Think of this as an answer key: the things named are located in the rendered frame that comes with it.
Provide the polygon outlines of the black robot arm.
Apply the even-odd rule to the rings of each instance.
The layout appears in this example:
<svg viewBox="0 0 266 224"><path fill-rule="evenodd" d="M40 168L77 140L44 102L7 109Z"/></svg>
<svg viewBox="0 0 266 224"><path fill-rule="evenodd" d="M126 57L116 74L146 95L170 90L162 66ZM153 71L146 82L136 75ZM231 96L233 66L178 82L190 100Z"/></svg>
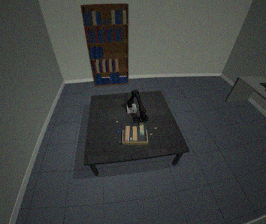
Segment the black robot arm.
<svg viewBox="0 0 266 224"><path fill-rule="evenodd" d="M131 98L127 101L128 108L132 107L131 104L134 103L134 101L133 101L134 97L136 97L138 100L140 116L143 117L143 118L140 117L141 123L144 123L146 121L146 119L148 118L148 116L146 115L146 109L142 104L141 96L137 90L131 91Z"/></svg>

